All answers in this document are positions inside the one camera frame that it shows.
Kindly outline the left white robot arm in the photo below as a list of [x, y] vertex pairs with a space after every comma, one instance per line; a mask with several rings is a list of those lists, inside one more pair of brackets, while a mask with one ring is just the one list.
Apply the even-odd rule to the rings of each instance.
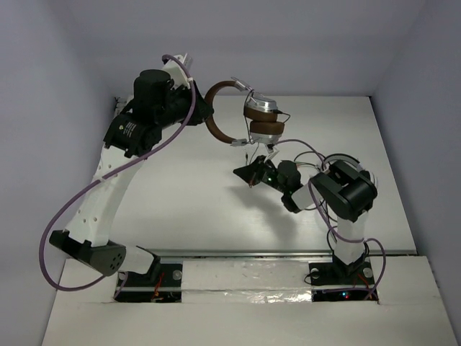
[[149, 69], [133, 83], [133, 98], [114, 117], [91, 186], [76, 215], [49, 242], [70, 257], [107, 277], [122, 266], [127, 250], [110, 241], [115, 214], [128, 185], [152, 153], [171, 143], [164, 129], [198, 125], [212, 110], [193, 78], [181, 71]]

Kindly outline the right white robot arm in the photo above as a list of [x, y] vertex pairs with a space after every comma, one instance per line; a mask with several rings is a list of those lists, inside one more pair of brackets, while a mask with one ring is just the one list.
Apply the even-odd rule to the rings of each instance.
[[263, 183], [280, 192], [283, 206], [291, 213], [315, 206], [336, 237], [332, 251], [335, 279], [349, 283], [358, 276], [366, 254], [364, 222], [378, 195], [367, 170], [337, 159], [303, 184], [297, 163], [283, 160], [274, 165], [258, 156], [233, 173], [249, 187]]

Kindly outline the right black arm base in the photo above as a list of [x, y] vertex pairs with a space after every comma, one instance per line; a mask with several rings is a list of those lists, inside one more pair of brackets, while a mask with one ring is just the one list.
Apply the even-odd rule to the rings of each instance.
[[336, 256], [330, 262], [310, 263], [303, 281], [313, 289], [314, 302], [378, 301], [367, 253], [350, 265]]

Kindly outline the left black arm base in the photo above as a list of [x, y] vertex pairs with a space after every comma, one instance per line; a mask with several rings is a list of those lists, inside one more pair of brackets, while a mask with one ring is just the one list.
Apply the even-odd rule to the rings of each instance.
[[151, 250], [137, 246], [149, 254], [151, 265], [147, 273], [118, 273], [113, 300], [118, 303], [181, 303], [182, 269], [179, 262], [162, 263]]

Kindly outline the brown silver headphones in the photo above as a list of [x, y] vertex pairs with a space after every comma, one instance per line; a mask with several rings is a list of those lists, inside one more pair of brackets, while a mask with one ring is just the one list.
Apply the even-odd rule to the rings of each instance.
[[224, 88], [234, 88], [246, 93], [243, 103], [243, 118], [246, 124], [247, 138], [236, 139], [224, 134], [212, 115], [205, 122], [211, 135], [220, 142], [231, 146], [277, 143], [284, 133], [285, 124], [291, 118], [291, 115], [281, 111], [275, 100], [256, 92], [252, 86], [236, 77], [232, 77], [231, 80], [220, 81], [207, 91], [205, 101], [213, 109], [215, 96]]

